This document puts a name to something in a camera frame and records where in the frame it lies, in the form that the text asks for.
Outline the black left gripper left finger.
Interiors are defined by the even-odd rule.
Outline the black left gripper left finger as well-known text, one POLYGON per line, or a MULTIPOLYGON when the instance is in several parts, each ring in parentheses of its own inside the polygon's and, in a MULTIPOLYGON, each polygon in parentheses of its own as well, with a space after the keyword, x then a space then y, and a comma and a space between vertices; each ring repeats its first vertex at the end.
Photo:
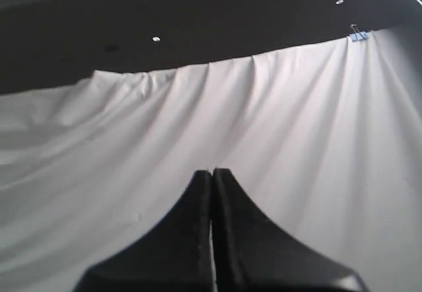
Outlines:
POLYGON ((173 208, 147 234, 89 267, 76 291, 211 291, 212 176, 195 171, 173 208))

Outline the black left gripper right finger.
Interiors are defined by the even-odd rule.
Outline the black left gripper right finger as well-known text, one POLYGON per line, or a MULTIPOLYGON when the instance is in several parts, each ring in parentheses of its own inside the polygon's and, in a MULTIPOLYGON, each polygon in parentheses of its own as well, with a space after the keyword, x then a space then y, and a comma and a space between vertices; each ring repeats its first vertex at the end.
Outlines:
POLYGON ((353 269, 277 226, 229 169, 212 174, 212 243, 218 291, 367 291, 353 269))

